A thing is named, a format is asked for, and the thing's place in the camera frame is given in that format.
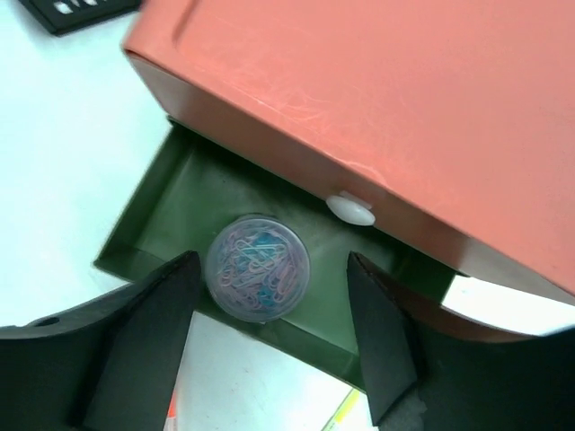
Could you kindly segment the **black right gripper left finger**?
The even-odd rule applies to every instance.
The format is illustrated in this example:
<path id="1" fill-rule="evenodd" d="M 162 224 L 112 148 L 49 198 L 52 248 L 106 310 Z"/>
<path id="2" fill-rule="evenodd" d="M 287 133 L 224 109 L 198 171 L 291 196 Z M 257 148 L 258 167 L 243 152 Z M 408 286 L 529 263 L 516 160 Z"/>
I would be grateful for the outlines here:
<path id="1" fill-rule="evenodd" d="M 194 251 L 148 276 L 1 329 L 3 430 L 162 430 L 201 294 Z"/>

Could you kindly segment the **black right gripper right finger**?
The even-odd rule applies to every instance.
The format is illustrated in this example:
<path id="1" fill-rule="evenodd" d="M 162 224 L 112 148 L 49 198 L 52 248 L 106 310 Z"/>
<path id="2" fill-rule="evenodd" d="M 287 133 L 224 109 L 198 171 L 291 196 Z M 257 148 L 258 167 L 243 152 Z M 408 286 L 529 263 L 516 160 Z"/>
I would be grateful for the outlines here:
<path id="1" fill-rule="evenodd" d="M 348 257 L 347 283 L 378 429 L 573 429 L 573 330 L 537 337 L 481 325 L 356 252 Z"/>

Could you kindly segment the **clear paperclip jar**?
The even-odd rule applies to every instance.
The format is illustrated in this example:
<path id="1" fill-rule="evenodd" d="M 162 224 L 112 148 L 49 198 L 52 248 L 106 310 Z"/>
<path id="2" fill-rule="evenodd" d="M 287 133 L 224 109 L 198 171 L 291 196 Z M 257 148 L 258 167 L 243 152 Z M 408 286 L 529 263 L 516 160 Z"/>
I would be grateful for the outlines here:
<path id="1" fill-rule="evenodd" d="M 284 317 L 302 301 L 311 260 L 287 225 L 264 215 L 245 215 L 211 243 L 203 272 L 210 295 L 225 313 L 263 324 Z"/>

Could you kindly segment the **green drawer box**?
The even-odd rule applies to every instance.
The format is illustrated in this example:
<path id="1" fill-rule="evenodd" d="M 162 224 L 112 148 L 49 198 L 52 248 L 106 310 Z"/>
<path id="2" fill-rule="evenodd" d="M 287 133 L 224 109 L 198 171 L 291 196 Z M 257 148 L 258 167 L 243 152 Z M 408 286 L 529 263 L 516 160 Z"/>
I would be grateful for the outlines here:
<path id="1" fill-rule="evenodd" d="M 174 126 L 95 261 L 127 281 L 185 251 L 205 256 L 210 243 L 242 216 L 271 216 L 294 230 L 311 258 L 303 301 L 266 324 L 239 321 L 209 294 L 207 316 L 355 387 L 363 384 L 349 308 L 346 267 L 356 251 L 435 301 L 455 271 L 371 227 L 344 224 L 319 198 L 182 127 Z"/>

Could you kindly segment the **salmon top drawer box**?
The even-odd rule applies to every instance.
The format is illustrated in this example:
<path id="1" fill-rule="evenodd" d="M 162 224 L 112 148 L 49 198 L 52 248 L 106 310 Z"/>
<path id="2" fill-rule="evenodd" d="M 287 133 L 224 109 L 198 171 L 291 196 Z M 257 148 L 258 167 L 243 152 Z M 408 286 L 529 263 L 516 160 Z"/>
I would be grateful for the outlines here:
<path id="1" fill-rule="evenodd" d="M 123 48 L 182 125 L 573 303 L 573 2 L 146 1 Z"/>

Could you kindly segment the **orange thin pen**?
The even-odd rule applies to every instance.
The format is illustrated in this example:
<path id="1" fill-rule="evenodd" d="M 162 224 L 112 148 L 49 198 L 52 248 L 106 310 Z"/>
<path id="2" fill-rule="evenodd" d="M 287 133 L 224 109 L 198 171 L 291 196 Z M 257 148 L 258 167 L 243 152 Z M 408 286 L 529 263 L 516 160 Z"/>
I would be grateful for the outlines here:
<path id="1" fill-rule="evenodd" d="M 171 397 L 167 417 L 164 422 L 164 431 L 177 431 L 177 399 L 174 392 Z"/>

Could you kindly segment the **yellow thin pen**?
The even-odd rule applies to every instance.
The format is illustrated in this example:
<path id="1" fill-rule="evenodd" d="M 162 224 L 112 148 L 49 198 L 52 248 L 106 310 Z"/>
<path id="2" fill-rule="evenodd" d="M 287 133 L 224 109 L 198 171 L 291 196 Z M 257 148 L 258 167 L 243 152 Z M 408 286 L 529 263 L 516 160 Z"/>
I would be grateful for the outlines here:
<path id="1" fill-rule="evenodd" d="M 352 416 L 353 409 L 358 403 L 359 396 L 360 392 L 358 390 L 350 390 L 332 416 L 327 420 L 322 431 L 351 430 L 349 418 Z"/>

